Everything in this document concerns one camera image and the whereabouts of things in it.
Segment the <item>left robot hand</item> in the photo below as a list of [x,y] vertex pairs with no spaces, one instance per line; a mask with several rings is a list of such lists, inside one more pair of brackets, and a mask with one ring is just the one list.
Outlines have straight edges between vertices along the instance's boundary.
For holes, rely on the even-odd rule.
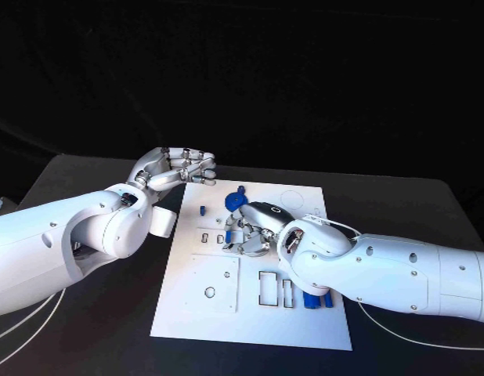
[[156,147],[139,159],[127,184],[161,199],[181,184],[215,185],[215,155],[182,147]]

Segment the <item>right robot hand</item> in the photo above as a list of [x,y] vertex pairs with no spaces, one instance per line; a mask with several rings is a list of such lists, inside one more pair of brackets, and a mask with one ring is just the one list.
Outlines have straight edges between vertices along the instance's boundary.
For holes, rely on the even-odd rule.
[[223,251],[230,254],[260,257],[276,247],[279,234],[295,221],[292,214],[267,202],[244,204],[227,217],[226,231],[241,230],[243,242],[227,242]]

